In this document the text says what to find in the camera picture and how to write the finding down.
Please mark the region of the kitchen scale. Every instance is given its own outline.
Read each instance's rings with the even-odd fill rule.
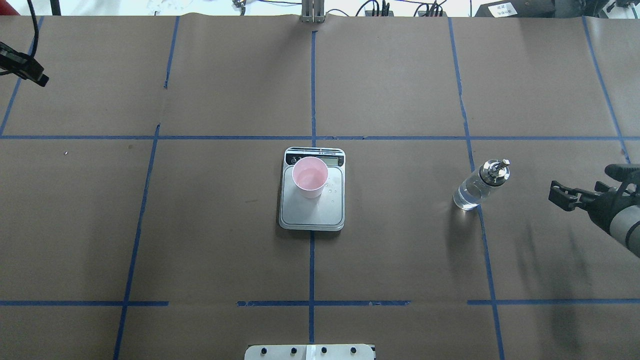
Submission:
[[[293,183],[293,166],[307,156],[326,163],[329,177],[319,197],[307,199]],[[290,147],[282,163],[278,221],[284,229],[339,231],[344,226],[344,151],[324,147]]]

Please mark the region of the clear liquid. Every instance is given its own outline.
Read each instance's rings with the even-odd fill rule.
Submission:
[[[488,185],[484,184],[480,177],[477,177],[477,179],[471,177],[460,185],[458,191],[453,195],[453,202],[462,210],[471,210],[480,205],[489,196],[489,192]]]

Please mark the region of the white floor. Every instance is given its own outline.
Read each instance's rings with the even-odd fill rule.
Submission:
[[[481,4],[492,3],[496,0],[474,0],[473,13]],[[26,0],[8,0],[21,14],[28,14]],[[248,0],[246,15],[284,15],[299,14],[300,5],[269,4],[258,0]],[[364,0],[326,0],[325,10],[338,8],[353,16]],[[37,15],[51,15],[49,0],[33,0]],[[418,4],[406,3],[399,0],[391,1],[391,10],[395,16],[412,16]],[[207,15],[239,15],[239,10],[232,4],[232,0],[60,0],[63,15],[182,15],[196,12]],[[468,17],[469,2],[461,0],[447,0],[442,8],[451,17]],[[633,19],[630,9],[615,7],[608,14],[612,18]]]

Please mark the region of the white metal plate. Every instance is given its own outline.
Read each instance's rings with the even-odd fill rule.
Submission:
[[[307,199],[293,183],[289,166],[282,172],[280,226],[285,229],[338,231],[344,226],[344,172],[329,166],[322,195]]]
[[[375,360],[376,353],[370,345],[253,345],[246,349],[244,360]]]

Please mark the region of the black pole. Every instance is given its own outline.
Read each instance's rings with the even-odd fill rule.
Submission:
[[[60,0],[51,0],[51,13],[60,16]]]

